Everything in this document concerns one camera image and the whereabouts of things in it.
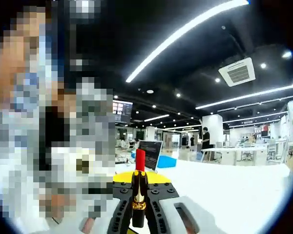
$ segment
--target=screen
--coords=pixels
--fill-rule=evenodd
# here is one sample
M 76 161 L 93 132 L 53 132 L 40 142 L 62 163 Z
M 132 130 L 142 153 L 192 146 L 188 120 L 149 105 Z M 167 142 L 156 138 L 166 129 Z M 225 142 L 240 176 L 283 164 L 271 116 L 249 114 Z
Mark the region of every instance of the screen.
M 162 141 L 140 141 L 139 149 L 146 152 L 146 167 L 155 171 L 162 149 Z
M 131 117 L 132 102 L 113 100 L 113 114 L 115 122 L 129 123 Z

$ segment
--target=blue object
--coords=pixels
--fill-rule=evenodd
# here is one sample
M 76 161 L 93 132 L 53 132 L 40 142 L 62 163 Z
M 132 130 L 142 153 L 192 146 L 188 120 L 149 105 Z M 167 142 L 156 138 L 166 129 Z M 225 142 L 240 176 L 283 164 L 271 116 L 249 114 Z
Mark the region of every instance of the blue object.
M 201 152 L 197 152 L 197 154 L 196 154 L 196 160 L 201 161 L 202 160 L 202 157 L 203 157 L 203 154 Z
M 177 160 L 172 157 L 160 155 L 160 157 L 158 159 L 157 167 L 158 168 L 175 167 L 176 162 L 177 162 Z

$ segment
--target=black ceiling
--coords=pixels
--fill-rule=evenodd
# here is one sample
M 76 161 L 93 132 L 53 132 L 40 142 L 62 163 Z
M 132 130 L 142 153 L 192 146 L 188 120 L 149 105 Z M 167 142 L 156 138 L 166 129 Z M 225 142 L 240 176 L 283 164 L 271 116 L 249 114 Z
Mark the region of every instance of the black ceiling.
M 202 116 L 211 112 L 216 114 L 221 109 L 293 96 L 293 89 L 289 89 L 195 109 L 196 106 L 293 84 L 293 59 L 282 58 L 287 51 L 282 32 L 253 4 L 231 9 L 199 24 L 157 56 L 131 83 L 125 82 L 173 32 L 223 2 L 106 1 L 100 19 L 77 26 L 77 58 L 88 60 L 89 65 L 83 66 L 83 71 L 75 75 L 99 77 L 102 86 L 112 88 L 119 100 L 132 101 L 132 122 L 139 127 L 146 126 L 141 120 L 165 114 L 170 117 L 148 124 L 158 127 L 199 124 Z M 252 59 L 256 79 L 229 87 L 218 69 L 247 57 Z M 261 63 L 266 63 L 267 68 L 262 69 Z M 181 94 L 180 98 L 176 97 L 177 93 Z M 224 121 L 237 119 L 238 115 L 253 117 L 258 115 L 257 112 L 271 114 L 274 109 L 277 112 L 285 110 L 291 99 L 218 114 Z

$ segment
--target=white table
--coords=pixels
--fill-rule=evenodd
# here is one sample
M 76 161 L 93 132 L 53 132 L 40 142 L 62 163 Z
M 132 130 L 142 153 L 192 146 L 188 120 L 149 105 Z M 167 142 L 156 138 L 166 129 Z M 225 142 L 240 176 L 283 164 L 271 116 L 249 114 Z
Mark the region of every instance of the white table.
M 259 146 L 259 147 L 235 147 L 235 148 L 209 148 L 209 149 L 203 149 L 203 152 L 234 152 L 234 161 L 233 165 L 236 165 L 236 157 L 237 152 L 244 152 L 244 151 L 254 151 L 253 155 L 253 166 L 255 166 L 255 160 L 256 160 L 256 152 L 257 151 L 265 151 L 267 150 L 266 146 Z
M 117 173 L 133 171 L 134 165 L 116 165 Z M 227 234 L 260 233 L 275 214 L 286 191 L 290 170 L 272 166 L 227 166 L 177 160 L 175 168 L 157 169 L 172 181 L 179 196 L 188 196 L 215 217 Z M 149 234 L 147 221 L 139 234 Z

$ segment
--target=air conditioning vent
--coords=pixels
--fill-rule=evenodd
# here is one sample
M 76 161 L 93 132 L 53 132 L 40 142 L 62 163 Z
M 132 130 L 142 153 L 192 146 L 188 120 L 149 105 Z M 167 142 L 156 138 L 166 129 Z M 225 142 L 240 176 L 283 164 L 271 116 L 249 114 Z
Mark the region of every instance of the air conditioning vent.
M 255 72 L 251 58 L 235 62 L 220 68 L 218 71 L 229 87 L 255 80 Z

